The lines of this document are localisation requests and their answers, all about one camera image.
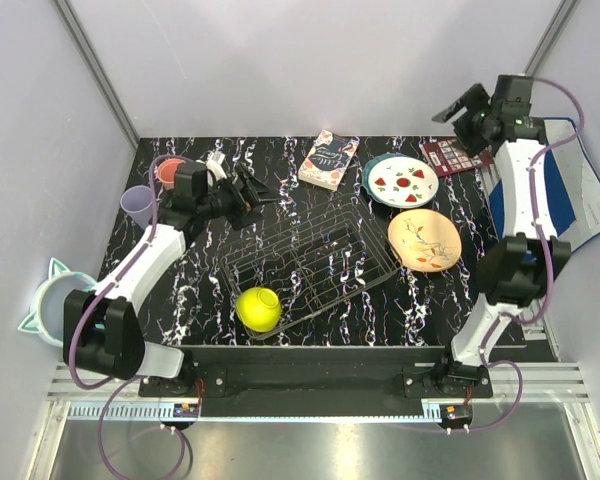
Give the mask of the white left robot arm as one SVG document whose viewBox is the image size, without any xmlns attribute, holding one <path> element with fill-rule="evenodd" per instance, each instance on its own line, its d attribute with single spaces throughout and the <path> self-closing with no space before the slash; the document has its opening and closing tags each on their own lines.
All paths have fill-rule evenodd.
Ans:
<svg viewBox="0 0 600 480">
<path fill-rule="evenodd" d="M 64 302 L 63 360 L 74 383 L 94 390 L 114 380 L 161 378 L 176 396 L 195 386 L 182 350 L 148 342 L 137 316 L 156 283 L 183 257 L 208 223 L 225 219 L 239 231 L 261 220 L 260 207 L 279 196 L 239 164 L 231 173 L 213 161 L 181 158 L 164 198 L 149 186 L 151 218 L 132 251 L 88 291 Z"/>
</svg>

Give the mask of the grey wire dish rack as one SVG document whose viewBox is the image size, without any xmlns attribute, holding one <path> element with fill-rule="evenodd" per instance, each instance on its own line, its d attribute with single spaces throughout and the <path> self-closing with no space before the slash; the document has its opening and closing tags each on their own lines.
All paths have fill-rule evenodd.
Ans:
<svg viewBox="0 0 600 480">
<path fill-rule="evenodd" d="M 218 260 L 233 301 L 273 290 L 282 312 L 264 340 L 315 318 L 396 274 L 401 264 L 366 203 L 339 195 L 224 245 Z"/>
</svg>

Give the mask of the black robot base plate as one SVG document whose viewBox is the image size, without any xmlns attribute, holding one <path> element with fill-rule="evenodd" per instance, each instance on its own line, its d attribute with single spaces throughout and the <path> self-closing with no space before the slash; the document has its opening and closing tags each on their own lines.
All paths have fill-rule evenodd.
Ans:
<svg viewBox="0 0 600 480">
<path fill-rule="evenodd" d="M 381 420 L 420 415 L 423 400 L 489 399 L 483 367 L 457 367 L 444 347 L 187 346 L 176 380 L 146 398 L 202 398 L 203 418 Z"/>
</svg>

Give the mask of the lilac cup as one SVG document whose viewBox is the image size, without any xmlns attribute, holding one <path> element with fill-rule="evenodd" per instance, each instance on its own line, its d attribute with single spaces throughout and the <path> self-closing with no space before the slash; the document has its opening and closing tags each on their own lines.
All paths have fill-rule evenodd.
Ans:
<svg viewBox="0 0 600 480">
<path fill-rule="evenodd" d="M 152 204 L 155 200 L 152 190 L 146 185 L 136 185 L 127 189 L 120 198 L 120 208 L 137 225 L 146 229 L 152 220 Z"/>
</svg>

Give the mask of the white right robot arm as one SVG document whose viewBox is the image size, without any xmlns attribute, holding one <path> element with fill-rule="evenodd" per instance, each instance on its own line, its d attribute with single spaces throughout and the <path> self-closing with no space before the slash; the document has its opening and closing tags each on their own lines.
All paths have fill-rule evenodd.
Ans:
<svg viewBox="0 0 600 480">
<path fill-rule="evenodd" d="M 482 381 L 503 331 L 533 301 L 549 302 L 554 281 L 571 257 L 547 200 L 544 163 L 555 146 L 544 120 L 531 114 L 536 81 L 503 74 L 492 93 L 476 83 L 432 118 L 451 123 L 470 156 L 491 151 L 504 206 L 503 237 L 477 263 L 474 308 L 430 371 L 432 384 L 446 396 Z"/>
</svg>

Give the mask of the yellow-green bowl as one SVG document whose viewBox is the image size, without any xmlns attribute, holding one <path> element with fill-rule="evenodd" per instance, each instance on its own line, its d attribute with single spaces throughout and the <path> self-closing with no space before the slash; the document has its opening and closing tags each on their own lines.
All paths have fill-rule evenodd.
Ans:
<svg viewBox="0 0 600 480">
<path fill-rule="evenodd" d="M 269 288 L 249 288 L 236 301 L 236 313 L 240 321 L 258 333 L 273 330 L 280 320 L 281 311 L 277 294 Z"/>
</svg>

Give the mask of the beige speckled plate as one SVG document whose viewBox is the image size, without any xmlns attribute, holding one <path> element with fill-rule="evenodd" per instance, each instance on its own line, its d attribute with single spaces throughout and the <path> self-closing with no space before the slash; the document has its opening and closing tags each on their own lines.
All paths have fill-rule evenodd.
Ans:
<svg viewBox="0 0 600 480">
<path fill-rule="evenodd" d="M 388 225 L 389 244 L 403 267 L 436 273 L 456 265 L 462 241 L 454 223 L 429 209 L 406 210 Z"/>
</svg>

